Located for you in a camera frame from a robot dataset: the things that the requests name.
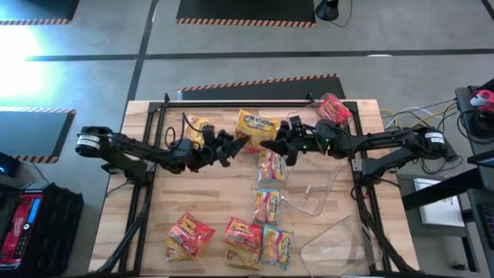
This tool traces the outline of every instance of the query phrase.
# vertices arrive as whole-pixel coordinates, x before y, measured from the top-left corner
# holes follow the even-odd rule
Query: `transparent plastic bin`
[[[314,126],[321,116],[314,109],[316,103],[288,114],[286,120],[299,116],[302,124]],[[345,161],[340,161],[319,152],[301,151],[296,164],[288,167],[288,178],[281,187],[280,194],[289,206],[310,216],[321,214]]]
[[[366,275],[382,251],[364,224],[350,215],[303,246],[300,256],[311,276]]]

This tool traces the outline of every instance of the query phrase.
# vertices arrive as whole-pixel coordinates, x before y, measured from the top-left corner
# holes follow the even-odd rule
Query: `gray floor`
[[[326,22],[318,22],[315,29],[176,25],[178,3],[158,2],[148,53],[494,48],[494,21],[480,0],[354,0],[353,17],[345,29]],[[136,61],[22,60],[137,54],[150,4],[151,0],[81,0],[71,25],[0,26],[0,61],[4,61],[0,106],[77,109],[60,161],[40,165],[48,179],[82,192],[86,201],[67,275],[87,271],[108,180],[100,170],[101,161],[81,158],[73,151],[76,133],[83,125],[119,130]],[[341,20],[347,8],[348,1],[341,1]],[[456,87],[484,83],[492,72],[494,55],[148,60],[136,100],[162,99],[164,93],[176,99],[183,86],[337,73],[348,99],[374,98],[381,108],[401,110],[450,100]],[[414,123],[409,117],[400,121]],[[447,121],[445,135],[459,154],[468,157],[469,144],[454,122]],[[443,174],[468,168],[464,163]],[[401,173],[422,174],[412,164]],[[458,239],[414,235],[414,244],[427,273],[486,276],[485,264],[482,273],[449,269],[465,260]]]

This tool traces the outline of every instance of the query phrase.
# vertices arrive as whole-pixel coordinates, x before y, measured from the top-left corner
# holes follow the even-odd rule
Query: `red object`
[[[168,235],[184,247],[193,258],[197,258],[214,233],[214,229],[197,220],[188,212],[180,217],[168,231]]]
[[[15,209],[12,217],[12,228],[2,246],[2,258],[0,263],[20,263],[24,256],[24,250],[29,244],[29,235],[36,221],[36,213],[41,205],[43,195],[21,195],[22,203]]]
[[[249,251],[260,253],[262,226],[232,217],[226,227],[223,241]]]
[[[494,112],[494,93],[489,90],[477,90],[473,92],[472,97],[475,97],[477,94],[487,100],[487,104],[484,104],[479,107],[480,111],[492,111]]]
[[[352,113],[332,93],[328,94],[317,112],[324,119],[332,120],[342,126],[348,124],[349,119],[352,117]]]

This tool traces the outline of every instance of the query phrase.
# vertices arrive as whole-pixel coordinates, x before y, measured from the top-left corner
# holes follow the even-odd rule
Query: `orange and black striped border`
[[[314,28],[315,22],[297,22],[286,20],[250,20],[250,19],[177,19],[178,24],[199,25],[241,25],[241,26],[267,26],[267,27],[299,27]]]
[[[179,92],[186,92],[186,91],[207,90],[207,89],[234,87],[234,86],[247,86],[247,85],[258,85],[258,84],[301,81],[301,80],[314,80],[314,79],[329,78],[329,77],[337,77],[337,75],[336,74],[320,74],[320,75],[315,75],[315,76],[298,76],[298,77],[275,78],[275,79],[270,79],[270,80],[256,80],[256,81],[223,83],[223,84],[215,84],[215,85],[192,86],[192,87],[180,88],[178,91]]]
[[[58,156],[32,156],[32,155],[11,155],[11,158],[17,159],[18,161],[26,161],[32,163],[47,163],[53,164],[59,160]]]
[[[0,25],[63,25],[71,22],[69,19],[16,19],[0,20]]]
[[[38,107],[0,107],[0,112],[36,112],[36,113],[67,113],[75,114],[75,109],[38,108]]]

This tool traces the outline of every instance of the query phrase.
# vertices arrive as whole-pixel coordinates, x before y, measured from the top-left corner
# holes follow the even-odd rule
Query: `wooden table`
[[[363,132],[382,132],[383,125],[377,101],[356,101]],[[148,104],[147,101],[129,102],[123,123],[123,133],[142,140]],[[249,109],[246,107],[245,109],[261,117],[280,120],[285,120],[288,113],[299,111],[299,114],[303,114],[302,119],[305,123],[314,124],[316,121],[315,117],[310,118],[312,117],[310,113],[300,112],[300,108]],[[239,109],[186,108],[178,110],[167,108],[164,130],[172,126],[180,133],[181,112],[206,117],[215,125],[216,131],[225,129],[227,132],[233,133]],[[368,154],[371,158],[379,158],[388,152],[388,150],[378,150],[369,151]],[[336,163],[334,161],[332,158],[319,155],[317,161],[314,162],[320,162],[321,165],[334,165],[333,163]],[[289,208],[284,203],[281,207],[282,223],[280,228],[295,232],[292,246],[293,260],[286,273],[277,266],[269,265],[262,265],[260,273],[226,266],[224,263],[225,243],[222,241],[223,232],[231,216],[246,220],[252,219],[252,190],[258,186],[256,183],[258,167],[256,154],[241,152],[234,160],[231,160],[231,163],[229,168],[223,168],[216,162],[211,167],[202,168],[198,174],[186,171],[181,175],[173,175],[161,168],[158,169],[144,245],[140,272],[142,276],[245,276],[249,274],[306,276],[308,273],[300,258],[300,249],[303,245],[345,217],[349,215],[358,217],[357,203],[350,197],[350,190],[353,187],[350,166],[345,160],[339,160],[337,163],[341,163],[342,168],[333,184],[321,215],[310,217]],[[394,180],[395,176],[386,175],[385,178]],[[114,175],[110,179],[108,189],[110,190],[123,182],[123,176]],[[407,263],[418,269],[399,190],[393,185],[381,183],[376,187],[376,192],[386,236]],[[131,194],[132,186],[124,186],[113,192],[104,202],[90,270],[96,270],[100,267],[122,239]],[[216,230],[216,233],[206,250],[201,254],[200,260],[167,262],[165,259],[165,233],[185,212],[190,212],[199,220],[210,225]],[[129,262],[134,261],[136,241],[137,237],[135,236],[129,253]]]

